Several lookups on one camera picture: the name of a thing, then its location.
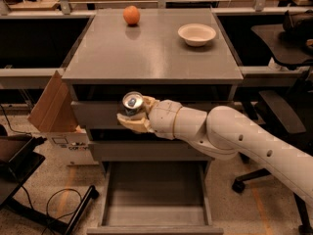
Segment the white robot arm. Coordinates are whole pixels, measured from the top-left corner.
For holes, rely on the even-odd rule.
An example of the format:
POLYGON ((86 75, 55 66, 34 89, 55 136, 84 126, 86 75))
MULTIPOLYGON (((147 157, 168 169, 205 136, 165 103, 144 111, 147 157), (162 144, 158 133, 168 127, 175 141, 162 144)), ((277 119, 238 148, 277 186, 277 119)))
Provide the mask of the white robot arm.
POLYGON ((248 156, 313 206, 313 157, 275 137, 251 119, 227 106, 201 111, 171 100, 139 93, 123 98, 124 114, 117 120, 139 133, 182 140, 201 153, 229 160, 248 156))

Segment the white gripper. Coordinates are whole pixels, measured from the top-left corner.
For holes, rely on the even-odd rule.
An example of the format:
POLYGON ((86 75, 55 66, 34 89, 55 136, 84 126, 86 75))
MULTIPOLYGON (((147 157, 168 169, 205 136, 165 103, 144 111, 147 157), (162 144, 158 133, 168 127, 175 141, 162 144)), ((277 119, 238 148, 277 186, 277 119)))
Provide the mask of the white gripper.
POLYGON ((154 133, 159 138, 174 139, 174 121, 182 105, 171 100, 159 101, 150 96, 144 96, 145 113, 134 116, 117 114, 117 120, 124 127, 139 133, 154 133))

